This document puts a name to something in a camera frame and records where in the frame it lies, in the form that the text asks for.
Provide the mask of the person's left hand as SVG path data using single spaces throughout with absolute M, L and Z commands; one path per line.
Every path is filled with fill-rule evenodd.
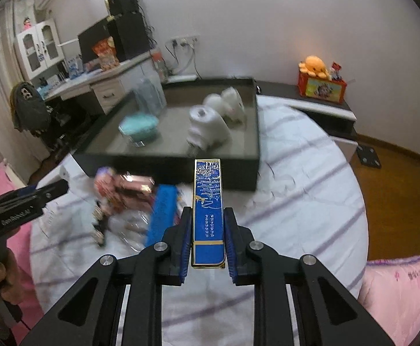
M 7 258 L 0 262 L 0 296 L 5 302 L 20 304 L 24 298 L 21 274 L 13 251 L 8 248 Z

